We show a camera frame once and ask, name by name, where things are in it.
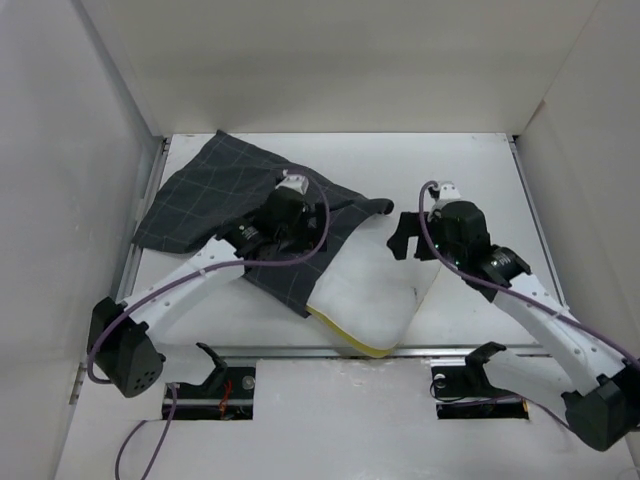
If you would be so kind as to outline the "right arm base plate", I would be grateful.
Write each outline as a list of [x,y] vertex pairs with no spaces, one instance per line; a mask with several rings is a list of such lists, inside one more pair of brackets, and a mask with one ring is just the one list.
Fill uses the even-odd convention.
[[429,387],[436,401],[438,420],[528,420],[526,401],[508,390],[492,386],[483,370],[506,347],[488,342],[464,358],[437,360],[431,364]]

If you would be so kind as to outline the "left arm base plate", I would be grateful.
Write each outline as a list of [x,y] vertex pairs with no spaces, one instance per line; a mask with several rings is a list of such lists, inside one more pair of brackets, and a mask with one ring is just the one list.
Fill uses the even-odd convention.
[[256,367],[235,361],[229,365],[209,345],[199,342],[196,346],[208,360],[204,369],[207,376],[200,383],[177,382],[176,401],[166,388],[162,418],[167,420],[173,413],[178,421],[252,420]]

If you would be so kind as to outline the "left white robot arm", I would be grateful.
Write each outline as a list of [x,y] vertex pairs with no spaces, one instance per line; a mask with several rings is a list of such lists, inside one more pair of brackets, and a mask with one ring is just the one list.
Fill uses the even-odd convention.
[[329,202],[311,205],[303,193],[274,189],[242,217],[225,222],[205,245],[148,289],[121,302],[106,297],[92,312],[89,370],[134,398],[155,383],[188,384],[205,397],[223,387],[227,366],[204,342],[172,345],[164,334],[222,286],[259,267],[301,264],[324,250]]

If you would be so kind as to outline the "dark grey checked pillowcase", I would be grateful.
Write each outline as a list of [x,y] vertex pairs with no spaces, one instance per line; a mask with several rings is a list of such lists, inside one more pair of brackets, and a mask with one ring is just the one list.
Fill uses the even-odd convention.
[[369,199],[309,167],[217,131],[160,188],[134,234],[133,243],[167,254],[195,253],[223,224],[262,205],[283,170],[316,180],[307,198],[310,204],[328,201],[331,210],[328,237],[323,250],[304,263],[253,268],[245,278],[305,317],[306,303],[317,280],[346,239],[368,218],[391,213],[394,207],[391,200]]

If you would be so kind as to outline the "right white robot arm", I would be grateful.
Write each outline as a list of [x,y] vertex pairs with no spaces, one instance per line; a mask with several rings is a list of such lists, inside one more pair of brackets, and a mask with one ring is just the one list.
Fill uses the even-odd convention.
[[463,381],[470,391],[524,397],[563,417],[572,433],[600,452],[638,428],[638,358],[562,312],[518,254],[492,243],[474,203],[444,201],[430,213],[401,213],[387,242],[395,259],[406,259],[412,237],[418,240],[416,259],[441,261],[520,324],[557,363],[536,367],[488,342],[465,358]]

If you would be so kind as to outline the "white pillow yellow edge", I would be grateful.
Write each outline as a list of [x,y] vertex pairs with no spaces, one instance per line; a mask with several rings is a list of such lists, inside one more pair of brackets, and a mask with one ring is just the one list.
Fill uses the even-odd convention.
[[396,260],[387,247],[399,215],[374,215],[346,239],[307,300],[306,311],[359,352],[382,358],[402,341],[440,271]]

